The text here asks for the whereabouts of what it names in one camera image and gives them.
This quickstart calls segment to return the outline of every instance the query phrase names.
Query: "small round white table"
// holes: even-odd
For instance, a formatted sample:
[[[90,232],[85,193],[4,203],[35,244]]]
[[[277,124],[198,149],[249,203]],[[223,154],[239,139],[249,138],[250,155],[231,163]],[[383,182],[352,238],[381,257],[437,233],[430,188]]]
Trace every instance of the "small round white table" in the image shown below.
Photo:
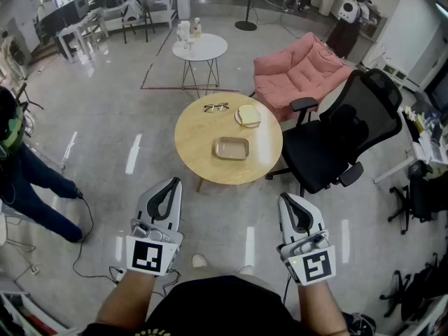
[[[228,49],[227,41],[224,38],[213,34],[202,34],[199,38],[192,38],[194,43],[191,45],[177,41],[173,45],[173,53],[175,56],[183,60],[183,75],[182,75],[182,89],[195,88],[197,92],[197,97],[199,95],[199,86],[206,86],[205,95],[209,91],[210,77],[213,74],[215,78],[216,87],[219,86],[219,72],[218,72],[218,57],[222,56]],[[206,61],[209,65],[209,79],[206,85],[196,84],[196,78],[193,73],[193,68],[191,67],[191,62],[203,62]],[[213,64],[216,67],[216,75],[213,71]],[[188,71],[191,72],[193,77],[194,85],[185,86],[185,79],[187,77]]]

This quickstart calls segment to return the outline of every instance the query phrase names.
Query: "forearm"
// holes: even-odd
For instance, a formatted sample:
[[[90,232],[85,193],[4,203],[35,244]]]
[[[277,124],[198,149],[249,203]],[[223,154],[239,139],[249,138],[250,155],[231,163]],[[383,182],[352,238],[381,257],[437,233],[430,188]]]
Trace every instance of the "forearm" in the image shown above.
[[[320,336],[347,335],[347,325],[326,281],[299,286],[301,322]]]
[[[99,310],[97,321],[125,330],[135,330],[146,320],[155,278],[128,271]]]

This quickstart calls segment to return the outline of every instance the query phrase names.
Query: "eyeglasses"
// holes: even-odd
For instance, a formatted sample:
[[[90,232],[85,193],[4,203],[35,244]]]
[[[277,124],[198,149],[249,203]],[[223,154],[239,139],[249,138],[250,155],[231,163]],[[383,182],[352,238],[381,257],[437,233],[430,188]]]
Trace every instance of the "eyeglasses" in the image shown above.
[[[222,104],[206,104],[204,106],[204,112],[212,113],[214,111],[225,111],[229,109],[229,104],[224,102]]]

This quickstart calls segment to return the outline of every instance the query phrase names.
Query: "black shirt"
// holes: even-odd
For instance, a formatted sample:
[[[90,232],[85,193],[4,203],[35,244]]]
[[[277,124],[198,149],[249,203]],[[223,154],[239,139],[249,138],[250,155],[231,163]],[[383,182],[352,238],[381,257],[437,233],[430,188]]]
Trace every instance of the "black shirt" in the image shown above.
[[[93,323],[83,335],[313,335],[294,320],[276,293],[236,276],[182,283],[140,330]]]

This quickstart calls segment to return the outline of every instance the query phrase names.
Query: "round wooden table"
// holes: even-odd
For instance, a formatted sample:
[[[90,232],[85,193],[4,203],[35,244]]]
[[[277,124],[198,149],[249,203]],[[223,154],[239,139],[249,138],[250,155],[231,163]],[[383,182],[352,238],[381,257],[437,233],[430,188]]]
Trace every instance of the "round wooden table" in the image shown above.
[[[224,102],[228,103],[228,110],[204,112],[206,104]],[[243,104],[251,104],[260,112],[258,127],[243,127],[235,120],[235,112]],[[219,137],[247,139],[247,159],[216,157],[215,141]],[[204,179],[235,186],[266,175],[280,158],[283,136],[277,119],[267,107],[242,94],[224,92],[210,94],[189,105],[177,121],[174,142],[182,161],[200,177],[199,192]]]

